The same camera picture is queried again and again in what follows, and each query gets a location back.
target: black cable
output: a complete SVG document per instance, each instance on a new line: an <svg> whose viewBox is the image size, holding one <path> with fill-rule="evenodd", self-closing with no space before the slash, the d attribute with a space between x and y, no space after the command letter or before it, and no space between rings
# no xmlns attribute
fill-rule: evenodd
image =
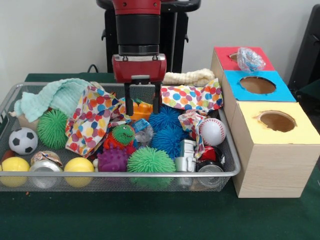
<svg viewBox="0 0 320 240"><path fill-rule="evenodd" d="M91 69L94 68L95 72L98 74L99 73L99 70L97 68L96 65L94 64L91 64L90 67L88 68L88 71L86 71L87 73L90 73Z"/></svg>

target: green spiky ball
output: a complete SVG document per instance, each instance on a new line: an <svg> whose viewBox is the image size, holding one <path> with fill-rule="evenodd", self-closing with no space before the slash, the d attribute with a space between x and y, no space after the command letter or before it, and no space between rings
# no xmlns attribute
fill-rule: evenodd
<svg viewBox="0 0 320 240"><path fill-rule="evenodd" d="M119 125L112 130L113 138L124 146L135 140L135 130L129 125Z"/></svg>
<svg viewBox="0 0 320 240"><path fill-rule="evenodd" d="M65 128L67 115L62 111L53 109L39 119L37 133L40 141L48 148L63 149L67 143Z"/></svg>
<svg viewBox="0 0 320 240"><path fill-rule="evenodd" d="M127 171L132 173L173 173L176 165L169 155L151 147L140 148L129 158ZM133 177L131 181L142 188L165 189L172 177Z"/></svg>

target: baseball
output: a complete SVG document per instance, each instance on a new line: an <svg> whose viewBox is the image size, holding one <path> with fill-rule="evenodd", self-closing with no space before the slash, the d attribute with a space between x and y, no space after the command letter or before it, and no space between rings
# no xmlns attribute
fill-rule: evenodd
<svg viewBox="0 0 320 240"><path fill-rule="evenodd" d="M208 118L201 123L199 128L204 145L216 147L221 144L226 138L225 124L216 119Z"/></svg>

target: beige towel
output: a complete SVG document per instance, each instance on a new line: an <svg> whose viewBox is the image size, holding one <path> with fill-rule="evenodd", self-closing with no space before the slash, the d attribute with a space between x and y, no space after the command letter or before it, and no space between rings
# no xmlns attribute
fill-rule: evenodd
<svg viewBox="0 0 320 240"><path fill-rule="evenodd" d="M215 79L214 73L204 68L187 73L167 72L164 76L163 84L204 87L213 79Z"/></svg>

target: shape sorter box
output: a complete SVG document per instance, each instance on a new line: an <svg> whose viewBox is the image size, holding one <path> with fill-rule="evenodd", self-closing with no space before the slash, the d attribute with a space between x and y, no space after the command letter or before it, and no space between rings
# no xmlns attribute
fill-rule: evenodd
<svg viewBox="0 0 320 240"><path fill-rule="evenodd" d="M231 132L241 162L239 198L299 198L320 155L320 136L297 102L236 104Z"/></svg>
<svg viewBox="0 0 320 240"><path fill-rule="evenodd" d="M216 78L219 79L219 83L222 83L224 71L241 71L237 63L237 52L240 46L234 47L214 47L211 70ZM255 51L262 57L265 62L264 71L275 71L267 55L264 53L261 47L246 47Z"/></svg>
<svg viewBox="0 0 320 240"><path fill-rule="evenodd" d="M222 79L223 109L232 125L237 101L296 102L276 71L224 71Z"/></svg>

